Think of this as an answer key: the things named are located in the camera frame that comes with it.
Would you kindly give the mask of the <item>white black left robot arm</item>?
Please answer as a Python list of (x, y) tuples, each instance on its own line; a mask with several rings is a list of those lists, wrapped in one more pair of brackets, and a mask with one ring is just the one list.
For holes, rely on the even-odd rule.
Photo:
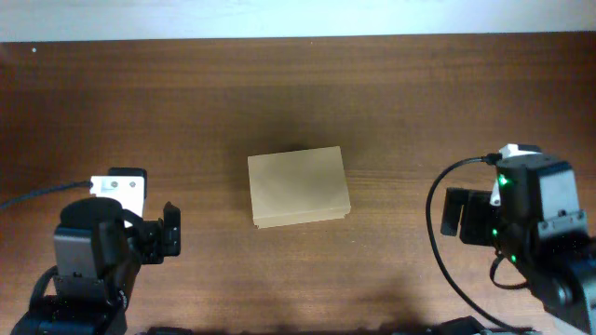
[(146, 221), (106, 197), (61, 211), (56, 264), (35, 283), (28, 311), (11, 330), (21, 335), (124, 334), (136, 276), (166, 257), (166, 220)]

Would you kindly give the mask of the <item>brown cardboard box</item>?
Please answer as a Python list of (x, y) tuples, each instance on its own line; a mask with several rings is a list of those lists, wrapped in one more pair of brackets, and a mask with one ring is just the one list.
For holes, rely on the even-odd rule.
[(248, 171), (259, 229), (342, 219), (351, 210), (338, 146), (250, 156)]

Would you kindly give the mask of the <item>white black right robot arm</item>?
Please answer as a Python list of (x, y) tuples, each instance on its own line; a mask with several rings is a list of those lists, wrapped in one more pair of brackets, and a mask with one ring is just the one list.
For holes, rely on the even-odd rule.
[(440, 232), (492, 247), (489, 276), (509, 261), (544, 310), (585, 333), (595, 331), (595, 239), (579, 205), (570, 163), (548, 154), (487, 154), (492, 191), (450, 187)]

